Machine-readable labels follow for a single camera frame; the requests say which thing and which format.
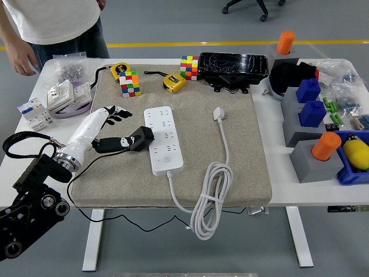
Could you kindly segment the person's right hand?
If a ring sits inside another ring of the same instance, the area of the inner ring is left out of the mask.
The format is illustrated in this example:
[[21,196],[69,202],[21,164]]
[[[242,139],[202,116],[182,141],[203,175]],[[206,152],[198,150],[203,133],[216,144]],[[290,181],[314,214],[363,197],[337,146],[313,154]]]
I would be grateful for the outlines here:
[[14,71],[23,76],[33,76],[38,68],[38,62],[32,47],[20,38],[5,42],[6,52]]

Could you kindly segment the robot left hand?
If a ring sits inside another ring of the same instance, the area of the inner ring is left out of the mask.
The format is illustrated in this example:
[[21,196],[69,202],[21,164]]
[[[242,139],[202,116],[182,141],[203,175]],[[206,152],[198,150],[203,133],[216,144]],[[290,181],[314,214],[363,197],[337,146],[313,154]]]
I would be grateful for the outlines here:
[[114,125],[115,121],[120,122],[123,118],[131,116],[131,112],[119,106],[99,108],[82,120],[67,145],[58,153],[69,155],[82,163],[85,153],[92,148],[92,141],[106,123]]

